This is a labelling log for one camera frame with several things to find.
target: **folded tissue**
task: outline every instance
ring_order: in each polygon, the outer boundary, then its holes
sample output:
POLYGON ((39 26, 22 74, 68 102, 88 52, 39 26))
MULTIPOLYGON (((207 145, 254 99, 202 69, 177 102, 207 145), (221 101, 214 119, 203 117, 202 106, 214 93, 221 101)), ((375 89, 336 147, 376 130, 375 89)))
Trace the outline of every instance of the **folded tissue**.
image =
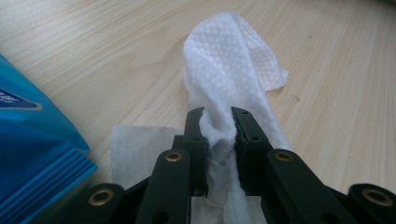
MULTIPOLYGON (((192 199, 191 223, 265 223, 260 199, 245 196, 240 188, 231 106, 250 111, 274 148, 290 149, 264 92, 285 85, 288 72, 278 65, 275 54, 254 29, 234 12, 220 13, 198 24, 187 38, 183 53, 184 83, 190 96, 188 110, 205 108, 200 128, 209 142, 209 195, 206 199, 192 199)), ((182 133, 171 131, 115 127, 114 182, 129 188, 149 176, 157 156, 172 146, 175 134, 182 133), (150 138, 148 133, 161 138, 150 138), (156 139, 157 146, 145 150, 153 141, 142 141, 142 137, 156 139), (137 154, 145 159, 130 162, 137 154), (146 176, 125 175, 142 169, 146 176)))

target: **light wood surface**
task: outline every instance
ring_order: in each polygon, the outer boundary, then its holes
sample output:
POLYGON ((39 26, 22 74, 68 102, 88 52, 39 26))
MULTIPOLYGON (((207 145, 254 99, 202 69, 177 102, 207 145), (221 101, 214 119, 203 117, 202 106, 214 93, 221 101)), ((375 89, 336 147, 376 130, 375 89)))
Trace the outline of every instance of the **light wood surface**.
POLYGON ((182 46, 241 14, 290 71, 267 93, 291 146, 326 184, 396 192, 396 6, 382 0, 0 1, 0 53, 46 93, 110 181, 112 126, 184 128, 182 46))

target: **wooden table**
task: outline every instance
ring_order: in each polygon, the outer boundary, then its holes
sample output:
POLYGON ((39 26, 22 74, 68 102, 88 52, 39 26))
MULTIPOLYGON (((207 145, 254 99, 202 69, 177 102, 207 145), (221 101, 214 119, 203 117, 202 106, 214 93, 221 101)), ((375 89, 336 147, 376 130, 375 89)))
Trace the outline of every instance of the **wooden table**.
POLYGON ((0 2, 0 53, 46 93, 110 181, 112 126, 184 128, 182 47, 241 14, 290 70, 267 93, 291 146, 326 184, 396 192, 396 5, 385 0, 0 2))

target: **blue package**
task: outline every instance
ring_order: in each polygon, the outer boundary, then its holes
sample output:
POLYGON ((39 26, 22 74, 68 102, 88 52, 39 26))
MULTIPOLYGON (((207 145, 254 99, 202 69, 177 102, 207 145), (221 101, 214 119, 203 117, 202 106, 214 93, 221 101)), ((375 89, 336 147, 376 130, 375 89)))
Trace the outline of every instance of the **blue package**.
POLYGON ((0 223, 26 223, 90 175, 87 143, 0 54, 0 223))

